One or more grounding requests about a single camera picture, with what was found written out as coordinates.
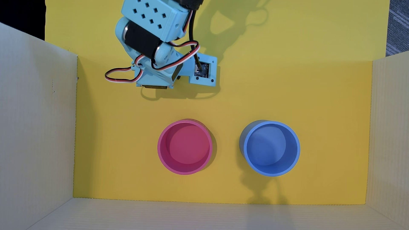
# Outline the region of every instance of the white cardboard wall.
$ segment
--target white cardboard wall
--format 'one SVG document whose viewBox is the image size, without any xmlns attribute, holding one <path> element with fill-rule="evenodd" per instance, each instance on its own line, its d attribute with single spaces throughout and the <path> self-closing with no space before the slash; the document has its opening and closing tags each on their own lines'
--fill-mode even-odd
<svg viewBox="0 0 409 230">
<path fill-rule="evenodd" d="M 72 198 L 77 56 L 0 23 L 0 229 Z"/>
<path fill-rule="evenodd" d="M 29 230 L 404 230 L 367 205 L 246 205 L 73 198 Z"/>
<path fill-rule="evenodd" d="M 369 205 L 72 198 L 76 55 L 0 24 L 0 230 L 409 229 L 409 52 L 373 72 Z"/>
<path fill-rule="evenodd" d="M 409 229 L 409 51 L 373 62 L 366 203 Z"/>
</svg>

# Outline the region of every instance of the cardboard box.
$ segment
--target cardboard box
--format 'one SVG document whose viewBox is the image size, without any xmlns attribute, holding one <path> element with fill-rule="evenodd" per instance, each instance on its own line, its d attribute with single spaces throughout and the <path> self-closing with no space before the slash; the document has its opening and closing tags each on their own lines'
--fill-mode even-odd
<svg viewBox="0 0 409 230">
<path fill-rule="evenodd" d="M 200 52 L 218 58 L 217 86 L 181 77 L 154 90 L 104 79 L 132 61 L 113 33 L 122 1 L 47 1 L 46 41 L 78 54 L 74 197 L 365 204 L 372 61 L 385 57 L 389 0 L 236 3 L 206 0 L 195 18 Z M 160 133 L 184 118 L 214 136 L 210 164 L 190 176 L 157 155 Z M 240 152 L 241 132 L 260 119 L 299 137 L 299 161 L 283 176 L 261 176 Z"/>
<path fill-rule="evenodd" d="M 409 229 L 408 63 L 373 62 L 365 205 L 72 198 L 77 56 L 0 24 L 0 230 Z"/>
</svg>

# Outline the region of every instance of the pink bowl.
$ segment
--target pink bowl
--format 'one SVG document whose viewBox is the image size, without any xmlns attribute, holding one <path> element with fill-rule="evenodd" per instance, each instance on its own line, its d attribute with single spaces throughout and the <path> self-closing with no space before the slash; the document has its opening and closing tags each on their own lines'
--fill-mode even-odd
<svg viewBox="0 0 409 230">
<path fill-rule="evenodd" d="M 179 175 L 202 170 L 211 158 L 213 144 L 209 130 L 193 119 L 170 124 L 161 133 L 157 152 L 162 164 Z"/>
</svg>

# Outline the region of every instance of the blue cup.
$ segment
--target blue cup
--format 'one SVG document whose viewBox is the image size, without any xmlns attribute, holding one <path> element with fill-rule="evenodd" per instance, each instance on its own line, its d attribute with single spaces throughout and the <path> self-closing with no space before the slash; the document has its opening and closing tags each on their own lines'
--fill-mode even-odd
<svg viewBox="0 0 409 230">
<path fill-rule="evenodd" d="M 281 122 L 252 122 L 244 128 L 239 143 L 250 167 L 264 176 L 288 173 L 300 157 L 297 135 Z"/>
</svg>

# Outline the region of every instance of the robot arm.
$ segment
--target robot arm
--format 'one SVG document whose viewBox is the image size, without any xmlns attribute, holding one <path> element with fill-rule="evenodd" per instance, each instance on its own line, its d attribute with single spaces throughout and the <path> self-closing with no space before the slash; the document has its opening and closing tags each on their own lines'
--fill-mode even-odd
<svg viewBox="0 0 409 230">
<path fill-rule="evenodd" d="M 217 58 L 198 53 L 200 45 L 193 40 L 193 20 L 203 0 L 125 0 L 123 18 L 115 34 L 132 58 L 129 68 L 112 69 L 106 79 L 136 83 L 146 88 L 173 88 L 178 76 L 188 76 L 189 83 L 216 86 Z M 190 41 L 177 45 L 172 41 L 186 35 L 190 22 Z M 175 47 L 191 46 L 187 54 Z M 135 71 L 135 78 L 113 79 L 112 72 Z"/>
</svg>

